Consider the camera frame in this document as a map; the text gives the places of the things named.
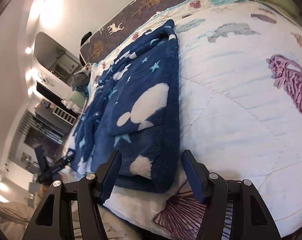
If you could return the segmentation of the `navy blue star fleece garment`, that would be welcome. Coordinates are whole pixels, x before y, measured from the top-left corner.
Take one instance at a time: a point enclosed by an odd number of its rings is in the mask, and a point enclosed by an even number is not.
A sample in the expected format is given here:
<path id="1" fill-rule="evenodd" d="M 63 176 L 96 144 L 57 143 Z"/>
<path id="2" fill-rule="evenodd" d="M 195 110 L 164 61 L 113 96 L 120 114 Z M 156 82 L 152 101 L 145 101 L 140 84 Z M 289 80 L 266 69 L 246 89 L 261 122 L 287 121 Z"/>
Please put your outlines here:
<path id="1" fill-rule="evenodd" d="M 116 185 L 167 192 L 179 158 L 179 46 L 173 20 L 148 30 L 113 59 L 98 81 L 68 152 L 80 175 L 122 154 Z"/>

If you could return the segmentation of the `dark grey clothes pile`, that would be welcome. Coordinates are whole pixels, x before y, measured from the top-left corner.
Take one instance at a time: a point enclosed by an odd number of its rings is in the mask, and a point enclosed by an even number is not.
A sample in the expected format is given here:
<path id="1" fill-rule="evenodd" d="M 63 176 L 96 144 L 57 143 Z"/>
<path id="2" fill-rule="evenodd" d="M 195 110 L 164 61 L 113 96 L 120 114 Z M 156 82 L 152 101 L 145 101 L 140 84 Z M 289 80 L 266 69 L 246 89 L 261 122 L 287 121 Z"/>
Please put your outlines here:
<path id="1" fill-rule="evenodd" d="M 86 64 L 80 71 L 73 74 L 72 90 L 81 93 L 84 97 L 89 96 L 88 85 L 91 78 L 92 65 Z"/>

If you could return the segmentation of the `white sea-pattern quilt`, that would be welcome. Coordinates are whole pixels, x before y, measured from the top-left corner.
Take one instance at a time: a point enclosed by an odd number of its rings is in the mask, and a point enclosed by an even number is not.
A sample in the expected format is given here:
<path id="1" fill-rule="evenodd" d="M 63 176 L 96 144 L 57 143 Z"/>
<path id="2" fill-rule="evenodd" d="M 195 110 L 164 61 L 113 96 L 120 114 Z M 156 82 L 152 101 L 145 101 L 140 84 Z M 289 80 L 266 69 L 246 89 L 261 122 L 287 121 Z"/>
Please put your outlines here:
<path id="1" fill-rule="evenodd" d="M 251 180 L 280 235 L 294 233 L 302 227 L 302 29 L 284 16 L 246 0 L 187 0 L 169 8 L 94 63 L 88 104 L 111 61 L 168 20 L 179 46 L 175 179 L 164 193 L 115 185 L 105 207 L 160 236 L 194 238 L 203 207 L 179 194 L 188 187 L 181 154 L 190 150 L 226 180 Z"/>

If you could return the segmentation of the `white wall mirror shelf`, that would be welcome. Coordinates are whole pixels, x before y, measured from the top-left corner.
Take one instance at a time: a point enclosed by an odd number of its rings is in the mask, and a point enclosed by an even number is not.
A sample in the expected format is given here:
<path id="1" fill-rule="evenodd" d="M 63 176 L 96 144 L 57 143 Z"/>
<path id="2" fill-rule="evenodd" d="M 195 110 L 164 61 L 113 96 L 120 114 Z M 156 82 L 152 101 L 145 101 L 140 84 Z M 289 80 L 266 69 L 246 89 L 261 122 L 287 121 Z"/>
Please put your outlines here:
<path id="1" fill-rule="evenodd" d="M 73 74 L 81 68 L 78 57 L 42 31 L 24 52 L 31 79 L 60 98 L 72 94 Z"/>

